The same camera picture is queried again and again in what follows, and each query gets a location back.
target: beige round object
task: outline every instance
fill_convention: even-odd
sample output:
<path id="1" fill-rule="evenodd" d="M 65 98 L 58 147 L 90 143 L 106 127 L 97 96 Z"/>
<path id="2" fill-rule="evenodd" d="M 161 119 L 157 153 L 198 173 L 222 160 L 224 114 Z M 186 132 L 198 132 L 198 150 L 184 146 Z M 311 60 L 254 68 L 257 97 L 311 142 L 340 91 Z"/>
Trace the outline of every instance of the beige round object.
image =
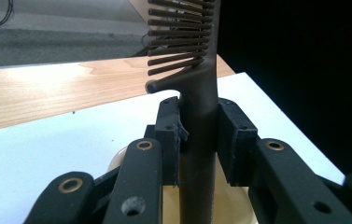
<path id="1" fill-rule="evenodd" d="M 120 150 L 111 161 L 108 170 L 120 166 L 126 147 Z M 248 199 L 247 188 L 231 187 L 225 179 L 217 158 L 216 189 L 214 191 L 214 224 L 257 224 L 254 210 Z M 163 187 L 163 223 L 179 223 L 178 188 Z"/>

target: wooden board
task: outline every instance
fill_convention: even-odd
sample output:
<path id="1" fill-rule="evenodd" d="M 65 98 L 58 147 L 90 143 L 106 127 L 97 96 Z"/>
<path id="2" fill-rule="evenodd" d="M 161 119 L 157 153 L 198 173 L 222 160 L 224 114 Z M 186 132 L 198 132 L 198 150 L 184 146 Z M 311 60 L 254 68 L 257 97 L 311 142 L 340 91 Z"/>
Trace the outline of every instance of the wooden board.
<path id="1" fill-rule="evenodd" d="M 148 57 L 0 69 L 0 128 L 146 94 Z M 218 77 L 234 74 L 218 56 Z"/>

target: dark area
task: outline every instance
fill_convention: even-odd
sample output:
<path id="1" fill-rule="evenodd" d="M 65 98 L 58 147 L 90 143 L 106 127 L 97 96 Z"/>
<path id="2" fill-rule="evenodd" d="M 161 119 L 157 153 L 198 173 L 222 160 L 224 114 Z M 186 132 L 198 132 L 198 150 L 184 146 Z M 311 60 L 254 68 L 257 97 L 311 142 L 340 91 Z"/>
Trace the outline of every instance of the dark area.
<path id="1" fill-rule="evenodd" d="M 222 1 L 218 54 L 352 172 L 352 1 Z"/>

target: comb teeth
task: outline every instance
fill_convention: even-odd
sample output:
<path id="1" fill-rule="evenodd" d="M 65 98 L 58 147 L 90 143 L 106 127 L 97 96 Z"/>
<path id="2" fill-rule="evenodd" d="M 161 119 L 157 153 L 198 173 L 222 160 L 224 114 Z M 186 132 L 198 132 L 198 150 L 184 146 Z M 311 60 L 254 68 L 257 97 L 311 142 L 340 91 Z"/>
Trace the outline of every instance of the comb teeth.
<path id="1" fill-rule="evenodd" d="M 148 56 L 165 55 L 163 58 L 149 60 L 148 65 L 173 63 L 163 67 L 151 69 L 148 75 L 156 75 L 177 68 L 194 66 L 204 61 L 207 43 L 211 31 L 213 19 L 213 1 L 205 0 L 148 0 L 155 6 L 166 9 L 153 9 L 148 11 L 150 16 L 162 18 L 162 20 L 148 20 L 148 25 L 168 27 L 168 29 L 150 30 L 149 36 L 157 36 L 151 40 Z"/>

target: cable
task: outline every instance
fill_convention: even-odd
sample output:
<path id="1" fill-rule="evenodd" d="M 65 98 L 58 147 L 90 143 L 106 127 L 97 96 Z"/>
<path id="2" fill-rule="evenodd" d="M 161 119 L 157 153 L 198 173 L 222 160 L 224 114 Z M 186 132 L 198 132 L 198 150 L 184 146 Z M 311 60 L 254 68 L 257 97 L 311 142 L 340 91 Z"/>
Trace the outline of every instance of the cable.
<path id="1" fill-rule="evenodd" d="M 7 0 L 7 14 L 5 15 L 5 17 L 0 21 L 0 26 L 3 25 L 4 23 L 6 23 L 10 16 L 13 13 L 13 0 Z"/>

